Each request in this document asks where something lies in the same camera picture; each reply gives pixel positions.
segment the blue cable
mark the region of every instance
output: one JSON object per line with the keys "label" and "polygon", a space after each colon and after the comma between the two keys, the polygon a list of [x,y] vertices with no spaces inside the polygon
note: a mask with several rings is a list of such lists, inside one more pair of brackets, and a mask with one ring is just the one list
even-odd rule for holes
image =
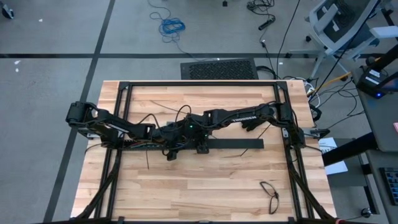
{"label": "blue cable", "polygon": [[177,48],[189,55],[191,58],[196,60],[197,62],[204,62],[207,60],[214,60],[213,58],[205,58],[203,60],[198,60],[196,59],[192,54],[183,51],[178,42],[180,40],[180,33],[185,30],[185,24],[177,17],[170,18],[172,13],[170,9],[162,6],[155,6],[150,3],[150,0],[147,0],[148,4],[156,9],[165,9],[169,15],[166,18],[163,18],[162,15],[160,15],[159,12],[152,12],[149,14],[149,17],[153,20],[159,20],[160,21],[160,26],[159,26],[159,33],[162,36],[162,42],[163,43],[171,43],[174,42],[177,45]]}

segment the table leg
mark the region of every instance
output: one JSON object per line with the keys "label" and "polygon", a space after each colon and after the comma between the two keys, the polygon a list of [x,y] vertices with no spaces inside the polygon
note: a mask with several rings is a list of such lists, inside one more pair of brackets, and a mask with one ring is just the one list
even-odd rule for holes
{"label": "table leg", "polygon": [[349,157],[358,155],[368,149],[377,149],[377,142],[373,133],[365,134],[354,141],[346,143],[334,150],[331,150],[322,155],[323,163],[325,166],[342,161]]}

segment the floor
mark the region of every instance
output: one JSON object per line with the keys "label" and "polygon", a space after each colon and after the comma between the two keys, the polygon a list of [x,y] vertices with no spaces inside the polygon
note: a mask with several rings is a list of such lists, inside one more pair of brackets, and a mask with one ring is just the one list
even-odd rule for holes
{"label": "floor", "polygon": [[[182,54],[175,44],[162,42],[157,30],[159,22],[149,18],[154,9],[146,0],[6,1],[16,17],[14,20],[0,17],[0,116],[3,117],[0,216],[4,223],[42,222],[58,169],[68,164],[62,188],[56,186],[60,194],[53,215],[53,220],[66,220],[72,209],[86,146],[86,139],[80,136],[74,139],[64,122],[70,103],[96,102],[103,80],[178,80],[179,64],[193,59]],[[228,7],[221,6],[222,0],[151,2],[167,6],[173,17],[186,24],[179,43],[184,51],[220,59],[254,57],[256,65],[270,66],[259,44],[262,32],[257,29],[265,19],[248,11],[247,1],[230,0]],[[314,48],[312,43],[304,41],[311,28],[303,18],[318,2],[301,1],[282,55],[289,49]],[[263,39],[274,67],[295,5],[296,1],[280,0],[269,10],[277,19]],[[398,22],[396,12],[391,17]],[[368,24],[387,26],[381,13]],[[395,39],[382,40],[366,53],[383,54],[396,43]],[[280,58],[279,63],[279,76],[306,78],[314,59]],[[343,61],[343,64],[352,69],[364,64],[364,59]],[[320,80],[332,65],[333,62],[322,64]],[[396,67],[391,65],[387,71],[395,72]],[[336,67],[331,77],[342,74],[342,69]],[[261,72],[259,77],[272,78]],[[326,128],[345,118],[353,105],[352,98],[333,96],[321,107],[323,115],[318,127]],[[361,109],[358,102],[355,111]],[[359,115],[332,127],[330,136],[355,138],[367,132],[366,117]],[[65,150],[71,152],[69,163],[64,160],[61,164]],[[341,218],[356,217],[368,206],[360,189],[332,188],[332,193]],[[386,223],[383,215],[358,220]]]}

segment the white chair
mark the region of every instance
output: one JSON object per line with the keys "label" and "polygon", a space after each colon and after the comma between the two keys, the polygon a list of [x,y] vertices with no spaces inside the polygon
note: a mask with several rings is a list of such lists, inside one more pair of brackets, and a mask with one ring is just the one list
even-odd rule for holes
{"label": "white chair", "polygon": [[14,11],[6,4],[4,4],[2,1],[0,1],[0,8],[1,8],[1,14],[7,19],[13,19],[14,18]]}
{"label": "white chair", "polygon": [[[375,36],[365,24],[348,46],[348,42],[361,28],[362,23],[371,14],[377,3],[378,0],[324,0],[310,11],[305,20],[311,24],[312,32],[306,36],[306,41],[313,40],[317,49],[289,51],[290,54],[317,55],[310,80],[315,77],[324,59],[337,60],[342,51],[348,48],[342,58],[355,60],[367,46],[379,43],[378,38],[381,38],[382,35]],[[338,63],[338,65],[348,72],[342,64]]]}

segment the butcher block tabletop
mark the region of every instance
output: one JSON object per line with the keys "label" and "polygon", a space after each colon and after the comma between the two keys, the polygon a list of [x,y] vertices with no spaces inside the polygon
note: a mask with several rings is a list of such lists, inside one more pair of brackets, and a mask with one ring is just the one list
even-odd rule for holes
{"label": "butcher block tabletop", "polygon": [[[104,81],[98,108],[114,111],[119,82]],[[303,82],[286,82],[298,125],[301,128],[313,127]],[[120,117],[123,116],[125,95],[126,91],[122,97]],[[235,110],[272,100],[275,96],[271,86],[134,86],[128,121],[136,123],[148,113],[153,113],[163,126],[168,121],[174,121],[176,111],[183,105],[190,105],[192,113],[202,114],[206,110]],[[144,122],[155,123],[151,116]],[[266,122],[247,132],[241,123],[233,123],[214,131],[210,138],[255,139],[268,126]],[[260,138],[264,140],[264,148],[249,149],[242,156],[245,149],[210,149],[209,154],[187,150],[180,151],[177,160],[169,162],[160,151],[123,151],[113,220],[123,216],[125,220],[143,221],[249,222],[287,221],[288,217],[295,217],[281,130],[269,126]],[[90,140],[88,147],[98,143],[99,139]],[[319,147],[315,139],[306,138],[306,143]],[[308,147],[301,151],[309,189],[326,211],[336,216],[321,152]],[[97,192],[105,153],[106,149],[101,146],[87,151],[71,217],[82,212]],[[260,181],[272,184],[279,194],[279,208],[273,215],[269,214],[271,197],[261,188]],[[302,213],[306,217],[304,197],[297,188]],[[108,196],[109,189],[104,196],[102,217],[106,213]]]}

